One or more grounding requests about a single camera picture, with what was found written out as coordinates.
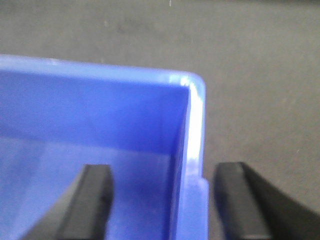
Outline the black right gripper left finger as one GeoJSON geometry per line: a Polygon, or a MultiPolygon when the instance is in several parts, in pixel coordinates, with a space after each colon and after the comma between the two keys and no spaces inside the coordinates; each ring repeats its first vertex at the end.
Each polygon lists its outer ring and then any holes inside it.
{"type": "Polygon", "coordinates": [[[24,240],[103,240],[113,204],[114,181],[107,164],[86,164],[24,240]]]}

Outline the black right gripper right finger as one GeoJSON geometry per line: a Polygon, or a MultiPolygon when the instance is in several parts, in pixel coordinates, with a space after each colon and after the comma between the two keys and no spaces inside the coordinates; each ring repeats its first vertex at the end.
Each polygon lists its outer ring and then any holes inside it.
{"type": "Polygon", "coordinates": [[[213,196],[227,240],[318,240],[320,215],[244,162],[221,162],[213,196]]]}

